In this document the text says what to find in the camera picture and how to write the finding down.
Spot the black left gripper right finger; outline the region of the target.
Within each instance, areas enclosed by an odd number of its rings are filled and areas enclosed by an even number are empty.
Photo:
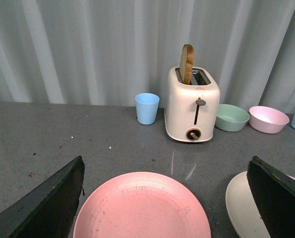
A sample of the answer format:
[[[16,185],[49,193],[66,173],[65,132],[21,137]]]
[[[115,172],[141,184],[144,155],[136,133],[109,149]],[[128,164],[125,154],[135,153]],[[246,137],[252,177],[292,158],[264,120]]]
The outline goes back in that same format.
[[[259,214],[272,238],[295,238],[295,180],[254,156],[247,180]]]

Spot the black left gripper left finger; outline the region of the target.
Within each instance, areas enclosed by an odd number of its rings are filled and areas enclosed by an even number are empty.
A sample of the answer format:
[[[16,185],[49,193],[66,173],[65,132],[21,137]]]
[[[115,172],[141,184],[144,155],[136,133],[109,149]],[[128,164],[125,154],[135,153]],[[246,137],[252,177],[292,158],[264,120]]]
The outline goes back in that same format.
[[[83,193],[85,165],[77,156],[0,213],[0,238],[66,238]]]

